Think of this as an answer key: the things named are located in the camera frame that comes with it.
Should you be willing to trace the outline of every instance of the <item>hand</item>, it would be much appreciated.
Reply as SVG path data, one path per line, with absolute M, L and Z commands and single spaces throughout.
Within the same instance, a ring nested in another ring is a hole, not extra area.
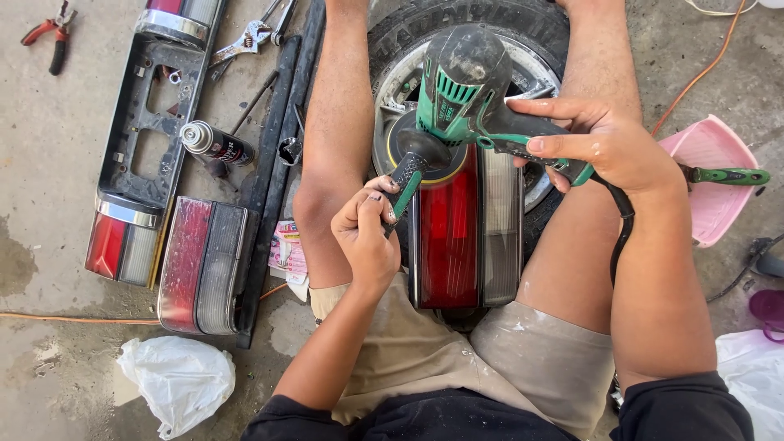
M 354 273 L 352 283 L 379 298 L 400 268 L 397 233 L 387 240 L 381 226 L 382 220 L 395 222 L 392 204 L 381 191 L 397 193 L 400 187 L 388 176 L 372 179 L 332 218 L 332 233 Z
M 551 98 L 509 100 L 510 109 L 554 119 L 571 119 L 572 135 L 534 137 L 526 146 L 540 158 L 582 159 L 610 184 L 629 196 L 660 188 L 686 193 L 683 173 L 670 155 L 659 146 L 640 123 L 614 111 L 601 100 Z M 525 164 L 515 158 L 516 166 Z M 553 185 L 562 192 L 569 183 L 548 167 Z

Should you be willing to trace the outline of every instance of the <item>black shirt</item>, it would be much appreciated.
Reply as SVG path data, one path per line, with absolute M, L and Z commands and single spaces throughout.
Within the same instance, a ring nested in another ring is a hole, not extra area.
M 614 441 L 753 441 L 751 418 L 716 372 L 640 383 L 626 390 Z M 578 441 L 541 417 L 467 389 L 392 397 L 343 426 L 327 410 L 273 396 L 241 441 L 493 439 Z

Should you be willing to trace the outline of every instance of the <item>dirty fingernail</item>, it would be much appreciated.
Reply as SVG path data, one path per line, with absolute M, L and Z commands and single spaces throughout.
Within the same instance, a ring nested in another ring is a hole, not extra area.
M 532 139 L 526 145 L 528 151 L 541 152 L 544 150 L 544 142 L 542 140 Z

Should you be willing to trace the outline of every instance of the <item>concrete floor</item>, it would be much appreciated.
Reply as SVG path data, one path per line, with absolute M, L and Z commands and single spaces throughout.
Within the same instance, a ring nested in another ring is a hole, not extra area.
M 735 0 L 704 0 L 703 5 Z M 71 51 L 61 76 L 47 72 L 52 37 L 30 48 L 15 43 L 49 16 L 54 0 L 6 5 L 0 31 L 5 67 L 0 82 L 0 309 L 36 314 L 150 317 L 155 294 L 107 282 L 82 269 L 93 217 L 93 197 L 118 85 L 136 17 L 144 0 L 72 2 L 79 10 Z M 374 2 L 371 25 L 399 0 Z M 293 29 L 299 30 L 307 2 Z M 218 46 L 236 39 L 247 20 L 265 10 L 258 2 L 229 2 Z M 728 19 L 702 16 L 684 2 L 630 0 L 629 27 L 644 105 L 651 128 L 681 87 L 713 59 Z M 746 142 L 773 180 L 753 196 L 726 236 L 696 250 L 706 293 L 729 283 L 742 267 L 751 240 L 784 230 L 784 10 L 757 7 L 744 15 L 721 63 L 681 102 L 661 130 L 667 136 L 712 113 Z M 206 87 L 198 117 L 231 127 L 272 68 L 278 50 L 234 62 Z M 239 136 L 258 139 L 266 96 Z M 188 161 L 181 193 L 230 201 L 234 197 Z M 236 184 L 242 173 L 232 177 Z M 758 326 L 746 311 L 749 295 L 781 282 L 747 276 L 710 305 L 716 335 Z M 265 300 L 251 351 L 233 338 L 200 338 L 234 356 L 237 384 L 217 414 L 183 439 L 236 439 L 292 356 L 313 330 L 307 305 L 288 291 Z M 87 440 L 157 439 L 158 421 L 114 360 L 128 339 L 167 334 L 158 326 L 82 325 L 0 319 L 0 438 Z M 615 422 L 605 418 L 593 439 L 606 439 Z

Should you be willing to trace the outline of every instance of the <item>red-handled pliers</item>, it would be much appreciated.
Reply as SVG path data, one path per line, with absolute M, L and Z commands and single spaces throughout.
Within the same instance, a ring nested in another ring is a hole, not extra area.
M 71 21 L 78 14 L 75 10 L 66 13 L 66 9 L 68 9 L 67 1 L 63 2 L 63 5 L 58 9 L 55 18 L 46 19 L 43 23 L 33 27 L 30 32 L 22 38 L 22 44 L 24 46 L 29 46 L 35 43 L 35 40 L 38 40 L 38 37 L 41 35 L 57 29 L 57 32 L 55 32 L 56 41 L 54 43 L 54 57 L 52 58 L 52 65 L 49 66 L 49 73 L 52 75 L 59 75 L 60 71 L 63 69 L 67 46 L 66 42 L 68 41 L 68 25 L 71 24 Z

